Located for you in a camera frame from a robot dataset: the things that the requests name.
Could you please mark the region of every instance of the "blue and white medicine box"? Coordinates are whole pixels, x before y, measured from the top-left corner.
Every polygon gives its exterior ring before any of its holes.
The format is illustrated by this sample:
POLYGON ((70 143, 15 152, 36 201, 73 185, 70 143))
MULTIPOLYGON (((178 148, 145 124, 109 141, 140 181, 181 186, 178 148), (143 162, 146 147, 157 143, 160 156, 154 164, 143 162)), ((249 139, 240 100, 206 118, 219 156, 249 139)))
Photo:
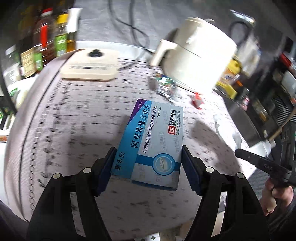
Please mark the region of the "blue and white medicine box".
POLYGON ((138 99, 111 173, 134 183, 176 190, 183 137, 183 108, 138 99))

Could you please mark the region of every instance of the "kettle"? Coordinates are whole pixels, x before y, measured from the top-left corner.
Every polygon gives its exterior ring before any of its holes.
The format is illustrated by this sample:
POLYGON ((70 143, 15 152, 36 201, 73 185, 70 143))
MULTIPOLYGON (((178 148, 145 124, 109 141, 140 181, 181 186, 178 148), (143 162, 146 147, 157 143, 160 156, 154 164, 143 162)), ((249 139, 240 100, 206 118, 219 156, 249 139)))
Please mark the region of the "kettle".
POLYGON ((150 66, 157 66, 165 52, 164 74, 184 89, 207 94, 219 80, 236 52, 235 42, 217 27, 200 18, 188 18, 174 42, 162 39, 150 66))

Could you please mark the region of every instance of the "table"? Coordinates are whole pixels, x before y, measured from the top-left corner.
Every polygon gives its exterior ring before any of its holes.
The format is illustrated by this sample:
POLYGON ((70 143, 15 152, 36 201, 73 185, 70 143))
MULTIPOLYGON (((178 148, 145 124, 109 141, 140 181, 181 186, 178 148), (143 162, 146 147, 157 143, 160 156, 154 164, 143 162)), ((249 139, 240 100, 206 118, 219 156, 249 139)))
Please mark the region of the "table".
MULTIPOLYGON (((41 72, 19 110, 6 152, 5 187, 9 206, 30 220, 33 209, 51 175, 64 176, 91 166, 118 147, 138 98, 167 102, 149 90, 148 77, 159 68, 137 62, 110 82, 66 81, 59 67, 71 54, 56 58, 41 72)), ((130 60, 120 60, 121 65, 130 60)), ((232 122, 222 97, 211 92, 201 110, 191 104, 191 92, 177 89, 176 101, 184 108, 183 144, 193 156, 220 173, 243 172, 255 167, 238 160, 219 139, 214 114, 232 122)), ((243 140, 242 148, 248 149, 243 140)), ((132 184, 112 176, 107 189, 96 198, 102 219, 113 240, 144 237, 171 228, 196 215, 201 198, 190 188, 183 168, 178 190, 164 191, 132 184)), ((71 194, 77 233, 83 235, 75 194, 71 194)))

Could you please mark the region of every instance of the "red logo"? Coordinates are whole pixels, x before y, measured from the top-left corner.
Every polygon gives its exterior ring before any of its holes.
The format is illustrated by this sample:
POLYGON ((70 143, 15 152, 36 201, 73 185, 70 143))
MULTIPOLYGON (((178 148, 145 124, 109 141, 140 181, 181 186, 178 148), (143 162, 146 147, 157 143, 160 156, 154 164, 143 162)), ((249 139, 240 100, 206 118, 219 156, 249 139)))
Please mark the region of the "red logo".
POLYGON ((175 126, 168 126, 168 133, 169 134, 176 134, 176 127, 175 126))

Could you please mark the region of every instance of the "hand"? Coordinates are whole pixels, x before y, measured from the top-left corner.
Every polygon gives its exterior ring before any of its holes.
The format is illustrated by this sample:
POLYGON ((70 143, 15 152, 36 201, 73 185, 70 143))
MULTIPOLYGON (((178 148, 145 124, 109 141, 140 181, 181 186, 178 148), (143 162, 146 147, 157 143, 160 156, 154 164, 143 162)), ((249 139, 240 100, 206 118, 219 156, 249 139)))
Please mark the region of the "hand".
POLYGON ((293 188, 291 186, 285 188, 274 188, 272 180, 269 178, 265 182, 265 188, 262 191, 262 198, 260 199, 260 205, 264 212, 264 215, 267 216, 270 213, 273 213, 276 203, 275 199, 280 199, 281 209, 285 209, 290 205, 294 197, 293 188))

